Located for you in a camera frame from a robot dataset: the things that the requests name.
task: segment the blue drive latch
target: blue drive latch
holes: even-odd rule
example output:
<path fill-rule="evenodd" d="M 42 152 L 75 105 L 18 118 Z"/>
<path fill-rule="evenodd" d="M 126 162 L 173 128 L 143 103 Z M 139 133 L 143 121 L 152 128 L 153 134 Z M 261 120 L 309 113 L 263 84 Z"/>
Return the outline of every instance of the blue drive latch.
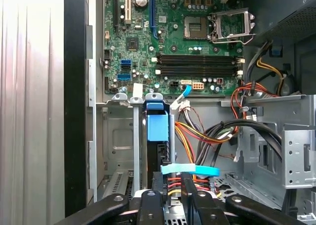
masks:
<path fill-rule="evenodd" d="M 162 101 L 147 101 L 147 141 L 169 141 L 169 114 Z"/>

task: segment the white pci slot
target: white pci slot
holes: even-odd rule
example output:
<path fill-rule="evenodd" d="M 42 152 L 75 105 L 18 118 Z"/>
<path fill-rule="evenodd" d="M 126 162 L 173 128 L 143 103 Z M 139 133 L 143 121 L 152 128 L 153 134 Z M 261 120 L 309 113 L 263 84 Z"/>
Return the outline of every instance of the white pci slot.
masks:
<path fill-rule="evenodd" d="M 125 0 L 125 23 L 132 24 L 132 0 Z"/>

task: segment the screw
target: screw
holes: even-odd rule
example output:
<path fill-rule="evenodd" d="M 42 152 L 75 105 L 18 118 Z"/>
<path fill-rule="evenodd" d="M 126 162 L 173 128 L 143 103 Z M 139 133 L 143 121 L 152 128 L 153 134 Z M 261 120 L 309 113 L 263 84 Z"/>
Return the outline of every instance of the screw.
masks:
<path fill-rule="evenodd" d="M 114 201 L 117 201 L 117 202 L 122 201 L 122 200 L 123 200 L 123 197 L 119 195 L 114 198 Z"/>
<path fill-rule="evenodd" d="M 237 196 L 234 196 L 234 197 L 232 198 L 232 200 L 233 200 L 234 202 L 236 202 L 236 203 L 240 203 L 240 202 L 242 201 L 242 199 L 241 199 L 240 197 L 237 197 Z"/>
<path fill-rule="evenodd" d="M 203 192 L 203 191 L 199 191 L 197 194 L 199 196 L 201 196 L 201 197 L 205 197 L 206 196 L 205 192 Z"/>

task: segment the green circuit board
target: green circuit board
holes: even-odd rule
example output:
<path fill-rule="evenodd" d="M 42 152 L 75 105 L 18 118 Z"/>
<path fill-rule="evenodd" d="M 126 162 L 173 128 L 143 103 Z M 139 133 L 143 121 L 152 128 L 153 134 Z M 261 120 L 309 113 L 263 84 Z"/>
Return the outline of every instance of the green circuit board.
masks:
<path fill-rule="evenodd" d="M 150 0 L 147 0 L 146 7 L 137 6 L 135 2 L 136 0 L 131 0 L 131 24 L 126 24 L 124 19 L 120 20 L 120 16 L 125 14 L 120 9 L 121 5 L 125 5 L 125 0 L 118 0 L 118 3 L 115 0 L 105 0 L 104 50 L 108 61 L 103 72 L 106 94 L 124 92 L 131 95 L 134 83 L 143 84 L 144 94 L 149 92 L 160 92 L 164 95 L 180 94 L 183 91 L 181 80 L 203 83 L 202 89 L 194 90 L 192 92 L 194 94 L 232 94 L 237 87 L 236 75 L 205 76 L 208 79 L 206 82 L 203 82 L 200 76 L 164 77 L 155 72 L 157 64 L 155 57 L 157 53 L 242 56 L 242 44 L 215 45 L 207 39 L 187 39 L 185 36 L 185 26 L 188 21 L 200 18 L 197 25 L 193 25 L 192 28 L 204 29 L 209 13 L 242 8 L 241 1 L 232 0 L 223 4 L 221 0 L 155 0 L 158 38 L 154 37 L 150 28 Z M 116 5 L 119 12 L 117 29 L 114 27 Z M 242 22 L 241 16 L 223 18 L 222 32 L 241 33 Z M 131 68 L 122 70 L 120 63 L 126 59 L 131 60 Z M 122 79 L 119 77 L 120 74 L 128 74 L 130 79 Z M 209 80 L 218 78 L 219 84 Z M 179 87 L 170 87 L 173 82 L 179 82 Z M 219 91 L 214 91 L 214 87 L 218 87 Z"/>

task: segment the blue sata port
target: blue sata port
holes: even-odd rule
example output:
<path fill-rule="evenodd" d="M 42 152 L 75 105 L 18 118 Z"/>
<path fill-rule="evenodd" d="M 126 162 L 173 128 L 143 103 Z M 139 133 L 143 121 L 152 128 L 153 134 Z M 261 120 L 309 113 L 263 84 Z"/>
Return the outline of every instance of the blue sata port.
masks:
<path fill-rule="evenodd" d="M 118 74 L 118 80 L 120 81 L 128 81 L 130 79 L 130 74 Z"/>
<path fill-rule="evenodd" d="M 132 65 L 132 60 L 130 60 L 130 59 L 122 59 L 121 61 L 120 61 L 120 64 L 121 65 Z"/>

